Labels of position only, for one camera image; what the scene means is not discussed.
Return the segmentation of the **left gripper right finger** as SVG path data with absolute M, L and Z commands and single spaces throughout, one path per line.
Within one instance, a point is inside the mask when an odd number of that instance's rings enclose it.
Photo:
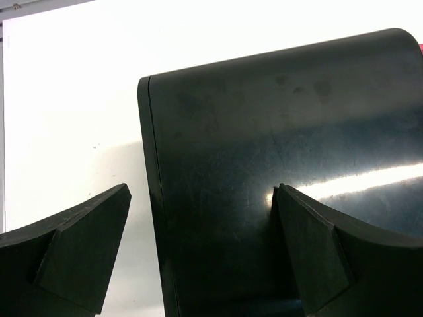
M 306 316 L 421 316 L 422 239 L 330 208 L 285 184 L 276 192 Z

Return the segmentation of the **black drawer cabinet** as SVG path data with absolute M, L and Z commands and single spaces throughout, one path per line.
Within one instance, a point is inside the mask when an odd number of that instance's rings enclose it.
M 166 316 L 306 316 L 281 184 L 422 239 L 422 52 L 403 29 L 150 75 L 137 100 Z

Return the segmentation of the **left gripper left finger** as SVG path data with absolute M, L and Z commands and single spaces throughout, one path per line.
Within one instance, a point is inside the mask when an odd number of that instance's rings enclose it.
M 1 234 L 1 315 L 101 314 L 131 198 L 119 184 Z

